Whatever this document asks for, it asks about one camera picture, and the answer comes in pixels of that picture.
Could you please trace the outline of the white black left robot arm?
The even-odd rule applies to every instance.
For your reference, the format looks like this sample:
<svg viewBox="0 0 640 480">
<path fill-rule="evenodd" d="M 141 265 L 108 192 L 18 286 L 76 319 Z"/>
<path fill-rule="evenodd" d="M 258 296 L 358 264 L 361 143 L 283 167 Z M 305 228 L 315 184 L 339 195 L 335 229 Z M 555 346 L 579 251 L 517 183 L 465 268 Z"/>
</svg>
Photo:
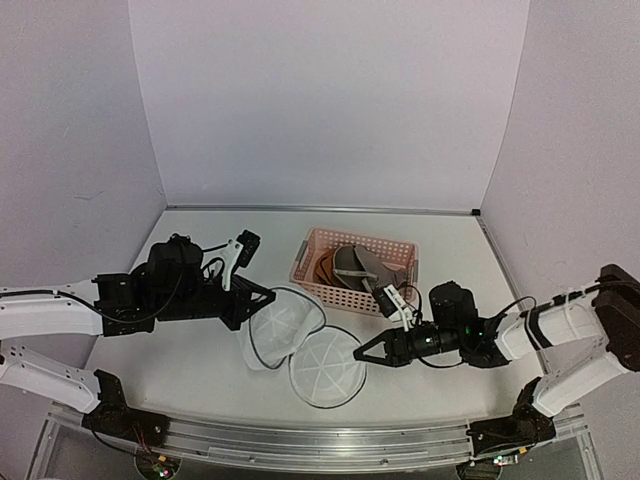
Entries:
<svg viewBox="0 0 640 480">
<path fill-rule="evenodd" d="M 88 353 L 92 339 L 151 333 L 159 322 L 219 319 L 231 331 L 272 303 L 274 291 L 242 277 L 206 280 L 176 273 L 152 280 L 146 274 L 107 274 L 62 287 L 1 291 L 1 381 L 66 405 L 94 433 L 151 446 L 163 444 L 167 416 L 129 406 L 120 379 L 85 370 L 68 354 Z"/>
</svg>

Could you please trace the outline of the orange black bra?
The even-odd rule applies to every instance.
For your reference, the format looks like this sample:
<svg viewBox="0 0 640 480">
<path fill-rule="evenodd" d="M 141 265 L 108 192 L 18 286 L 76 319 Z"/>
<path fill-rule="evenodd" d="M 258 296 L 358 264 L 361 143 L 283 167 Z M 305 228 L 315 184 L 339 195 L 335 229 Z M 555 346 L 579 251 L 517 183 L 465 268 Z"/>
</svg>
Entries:
<svg viewBox="0 0 640 480">
<path fill-rule="evenodd" d="M 313 271 L 314 282 L 335 288 L 344 288 L 344 283 L 334 273 L 334 254 L 336 250 L 325 251 L 316 261 Z"/>
</svg>

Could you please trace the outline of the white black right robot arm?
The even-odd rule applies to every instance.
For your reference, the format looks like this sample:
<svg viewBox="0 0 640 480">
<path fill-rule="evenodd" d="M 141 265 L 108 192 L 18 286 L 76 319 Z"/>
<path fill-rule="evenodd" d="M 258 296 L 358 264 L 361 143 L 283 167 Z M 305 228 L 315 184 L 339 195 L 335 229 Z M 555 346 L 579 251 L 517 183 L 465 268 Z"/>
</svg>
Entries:
<svg viewBox="0 0 640 480">
<path fill-rule="evenodd" d="M 357 361 L 399 368 L 455 351 L 477 369 L 505 367 L 524 357 L 551 361 L 529 381 L 507 416 L 470 423 L 475 459 L 510 454 L 550 441 L 554 418 L 610 380 L 639 370 L 639 281 L 622 267 L 601 268 L 594 283 L 529 309 L 508 305 L 489 318 L 470 290 L 453 281 L 429 293 L 431 320 L 393 286 L 374 290 L 381 313 L 401 325 L 358 347 Z"/>
</svg>

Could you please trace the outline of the white mesh laundry bag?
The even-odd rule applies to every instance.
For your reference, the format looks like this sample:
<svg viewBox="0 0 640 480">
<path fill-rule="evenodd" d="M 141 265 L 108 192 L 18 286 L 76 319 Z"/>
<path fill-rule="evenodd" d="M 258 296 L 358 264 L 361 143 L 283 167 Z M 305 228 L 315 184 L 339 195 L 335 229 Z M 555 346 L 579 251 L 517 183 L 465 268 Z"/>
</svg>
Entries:
<svg viewBox="0 0 640 480">
<path fill-rule="evenodd" d="M 363 389 L 367 367 L 354 358 L 361 341 L 329 323 L 322 301 L 294 285 L 272 288 L 275 300 L 243 323 L 238 343 L 255 372 L 288 371 L 295 395 L 321 410 L 342 407 Z"/>
</svg>

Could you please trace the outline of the grey bra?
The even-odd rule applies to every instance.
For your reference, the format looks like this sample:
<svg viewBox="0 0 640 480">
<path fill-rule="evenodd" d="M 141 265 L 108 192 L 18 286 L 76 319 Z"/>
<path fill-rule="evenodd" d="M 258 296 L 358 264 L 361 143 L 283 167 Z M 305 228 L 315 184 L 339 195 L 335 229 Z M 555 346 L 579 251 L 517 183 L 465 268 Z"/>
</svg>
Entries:
<svg viewBox="0 0 640 480">
<path fill-rule="evenodd" d="M 362 245 L 345 245 L 334 254 L 334 273 L 345 288 L 372 293 L 376 288 L 393 285 L 398 288 L 405 283 L 406 269 L 391 269 L 382 260 Z"/>
</svg>

